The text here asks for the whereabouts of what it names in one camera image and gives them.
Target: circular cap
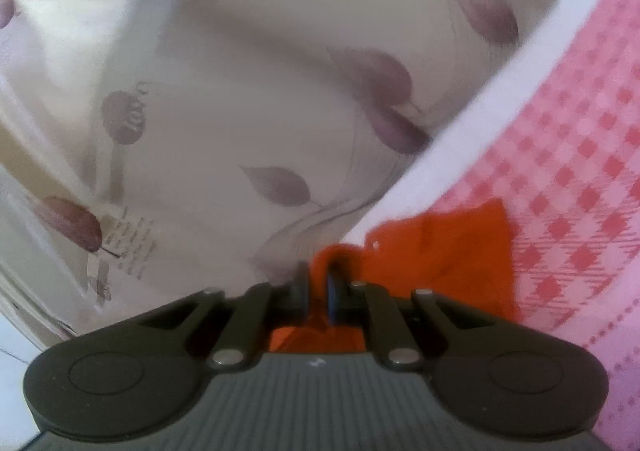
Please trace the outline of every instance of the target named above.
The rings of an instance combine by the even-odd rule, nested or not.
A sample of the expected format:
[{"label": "circular cap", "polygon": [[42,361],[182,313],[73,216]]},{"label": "circular cap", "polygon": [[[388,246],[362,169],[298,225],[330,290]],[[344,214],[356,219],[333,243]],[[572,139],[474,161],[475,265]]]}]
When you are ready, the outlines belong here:
[{"label": "circular cap", "polygon": [[388,357],[395,365],[412,365],[420,360],[420,354],[412,348],[396,348],[389,352]]},{"label": "circular cap", "polygon": [[69,381],[93,395],[114,395],[134,387],[145,368],[132,355],[100,352],[77,360],[69,370]]},{"label": "circular cap", "polygon": [[514,393],[542,393],[562,381],[562,368],[551,357],[532,352],[499,355],[489,364],[489,376]]},{"label": "circular cap", "polygon": [[240,350],[229,348],[218,350],[211,358],[219,366],[235,366],[244,360],[244,354]]}]

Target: orange cloth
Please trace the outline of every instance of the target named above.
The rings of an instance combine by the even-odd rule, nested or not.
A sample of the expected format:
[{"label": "orange cloth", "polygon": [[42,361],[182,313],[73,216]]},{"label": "orange cloth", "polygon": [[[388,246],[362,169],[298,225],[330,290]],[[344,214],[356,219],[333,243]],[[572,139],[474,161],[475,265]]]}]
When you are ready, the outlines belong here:
[{"label": "orange cloth", "polygon": [[326,317],[326,274],[337,266],[351,281],[385,287],[409,297],[416,288],[438,293],[485,312],[516,320],[511,233],[501,200],[446,214],[424,212],[371,231],[364,247],[327,247],[310,266],[311,308],[304,327],[276,330],[272,351],[355,352],[365,349],[362,332],[332,327]]}]

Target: pink checkered cloth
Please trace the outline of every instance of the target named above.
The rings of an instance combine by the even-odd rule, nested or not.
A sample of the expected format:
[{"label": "pink checkered cloth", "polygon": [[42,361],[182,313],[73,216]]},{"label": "pink checkered cloth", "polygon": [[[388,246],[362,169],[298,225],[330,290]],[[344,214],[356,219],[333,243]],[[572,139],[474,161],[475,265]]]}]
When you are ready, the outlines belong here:
[{"label": "pink checkered cloth", "polygon": [[609,370],[596,433],[640,449],[640,0],[601,0],[516,120],[437,203],[499,196],[524,322]]}]

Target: beige fabric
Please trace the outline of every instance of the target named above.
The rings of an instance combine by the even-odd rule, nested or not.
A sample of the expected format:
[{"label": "beige fabric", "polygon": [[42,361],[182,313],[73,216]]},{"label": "beige fabric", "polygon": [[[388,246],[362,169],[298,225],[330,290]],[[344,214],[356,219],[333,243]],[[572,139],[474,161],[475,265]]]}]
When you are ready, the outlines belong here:
[{"label": "beige fabric", "polygon": [[[286,280],[553,1],[15,0],[0,30],[0,142],[24,162],[0,162],[25,221],[43,220],[30,236],[68,270],[47,287],[77,307],[28,286],[41,275],[12,290],[43,323],[84,333],[204,287]],[[51,195],[88,208],[120,257],[90,254],[68,208],[43,216]]]}]

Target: ribbed gray surface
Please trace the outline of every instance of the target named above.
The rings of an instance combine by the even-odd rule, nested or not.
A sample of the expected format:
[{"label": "ribbed gray surface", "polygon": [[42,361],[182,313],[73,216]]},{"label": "ribbed gray surface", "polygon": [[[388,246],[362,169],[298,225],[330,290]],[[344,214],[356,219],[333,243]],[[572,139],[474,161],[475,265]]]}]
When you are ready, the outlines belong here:
[{"label": "ribbed gray surface", "polygon": [[29,451],[607,451],[590,434],[514,443],[463,425],[417,375],[371,355],[265,355],[246,373],[221,375],[183,419],[125,443],[45,434]]}]

